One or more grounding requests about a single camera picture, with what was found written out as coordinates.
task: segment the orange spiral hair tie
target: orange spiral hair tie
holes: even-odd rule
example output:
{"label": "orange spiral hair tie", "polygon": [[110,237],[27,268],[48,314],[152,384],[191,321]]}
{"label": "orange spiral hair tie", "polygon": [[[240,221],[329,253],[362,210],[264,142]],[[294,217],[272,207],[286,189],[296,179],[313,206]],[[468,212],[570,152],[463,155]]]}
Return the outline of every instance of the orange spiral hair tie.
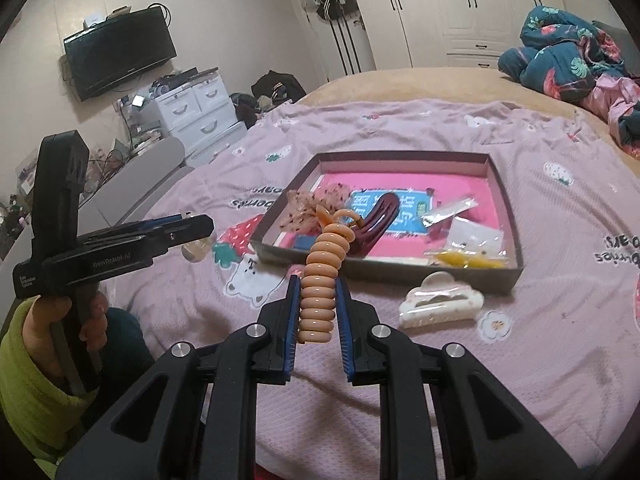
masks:
{"label": "orange spiral hair tie", "polygon": [[331,341],[335,317],[335,279],[349,252],[349,244],[356,238],[353,230],[340,224],[338,219],[348,217],[355,220],[357,225],[362,224],[362,217],[351,209],[340,209],[332,216],[319,205],[316,207],[316,216],[322,226],[322,234],[311,247],[303,271],[299,343]]}

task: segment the bed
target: bed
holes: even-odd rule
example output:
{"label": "bed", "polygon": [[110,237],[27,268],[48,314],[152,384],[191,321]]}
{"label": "bed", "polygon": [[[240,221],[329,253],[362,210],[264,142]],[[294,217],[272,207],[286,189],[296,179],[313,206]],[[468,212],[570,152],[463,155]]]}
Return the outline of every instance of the bed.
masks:
{"label": "bed", "polygon": [[[156,357],[180,340],[219,342],[284,296],[291,269],[262,264],[247,244],[282,188],[315,153],[388,149],[491,154],[526,265],[510,296],[485,304],[508,330],[462,322],[412,338],[436,348],[461,342],[579,466],[603,460],[640,397],[640,162],[612,145],[596,117],[496,71],[361,74],[277,108],[147,215],[209,214],[218,237],[212,256],[190,264],[172,250],[108,282],[111,305],[140,320]],[[545,174],[548,162],[570,182]],[[409,287],[350,289],[398,325]],[[258,388],[257,463],[284,479],[376,478],[378,428],[377,389],[347,386],[337,337],[300,346],[285,388]]]}

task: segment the black backpack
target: black backpack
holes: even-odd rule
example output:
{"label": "black backpack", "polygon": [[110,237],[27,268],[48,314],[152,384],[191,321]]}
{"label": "black backpack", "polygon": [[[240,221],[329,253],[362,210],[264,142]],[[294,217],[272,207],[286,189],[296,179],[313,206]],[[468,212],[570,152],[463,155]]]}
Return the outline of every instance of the black backpack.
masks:
{"label": "black backpack", "polygon": [[282,104],[288,99],[297,103],[306,95],[305,89],[295,77],[273,70],[269,70],[268,74],[258,79],[256,84],[251,87],[251,92],[256,99],[261,95],[266,95],[275,105]]}

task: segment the beige blanket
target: beige blanket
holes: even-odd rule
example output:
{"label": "beige blanket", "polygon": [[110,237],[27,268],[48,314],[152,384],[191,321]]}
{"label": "beige blanket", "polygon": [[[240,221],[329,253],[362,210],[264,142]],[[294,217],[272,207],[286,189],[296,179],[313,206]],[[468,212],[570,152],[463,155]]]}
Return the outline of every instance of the beige blanket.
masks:
{"label": "beige blanket", "polygon": [[595,115],[572,104],[557,101],[510,81],[497,70],[485,68],[406,68],[379,70],[343,77],[311,92],[300,101],[308,106],[356,101],[411,101],[436,98],[457,103],[484,104],[504,101],[551,116],[573,118],[580,110],[599,136],[620,160],[640,176],[640,161],[620,150],[609,135],[608,126]]}

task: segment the wardrobe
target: wardrobe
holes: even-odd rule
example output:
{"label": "wardrobe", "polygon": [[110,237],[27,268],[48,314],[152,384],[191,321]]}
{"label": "wardrobe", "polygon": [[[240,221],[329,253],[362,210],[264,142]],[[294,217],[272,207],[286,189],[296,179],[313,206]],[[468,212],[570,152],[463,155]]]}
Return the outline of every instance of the wardrobe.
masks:
{"label": "wardrobe", "polygon": [[496,68],[521,45],[520,30],[537,5],[562,0],[357,0],[378,70],[419,66]]}

